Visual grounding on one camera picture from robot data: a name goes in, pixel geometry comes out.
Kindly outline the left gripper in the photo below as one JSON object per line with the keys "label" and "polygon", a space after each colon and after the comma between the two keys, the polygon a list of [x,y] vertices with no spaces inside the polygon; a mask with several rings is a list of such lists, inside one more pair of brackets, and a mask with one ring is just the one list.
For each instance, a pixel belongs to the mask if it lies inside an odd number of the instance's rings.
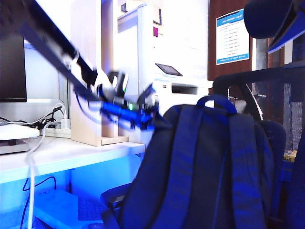
{"label": "left gripper", "polygon": [[136,103],[117,96],[112,100],[107,99],[105,95],[99,95],[99,98],[102,101],[101,112],[105,115],[114,115],[135,122],[141,130],[154,129],[155,113],[147,114],[145,107],[145,105],[157,105],[156,90],[152,83],[140,94]]}

